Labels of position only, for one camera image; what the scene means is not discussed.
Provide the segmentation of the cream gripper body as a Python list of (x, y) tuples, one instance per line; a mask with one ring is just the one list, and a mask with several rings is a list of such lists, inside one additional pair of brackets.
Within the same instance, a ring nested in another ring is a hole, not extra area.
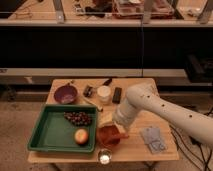
[(124, 128), (113, 120), (111, 113), (103, 113), (98, 117), (99, 127), (111, 126), (111, 125), (115, 125), (120, 132), (124, 132)]

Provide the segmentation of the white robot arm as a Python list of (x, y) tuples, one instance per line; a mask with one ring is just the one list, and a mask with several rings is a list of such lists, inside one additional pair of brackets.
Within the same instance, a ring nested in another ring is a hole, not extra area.
[(112, 120), (129, 129), (142, 110), (158, 115), (213, 149), (213, 118), (163, 100), (148, 83), (127, 88), (124, 100), (112, 113)]

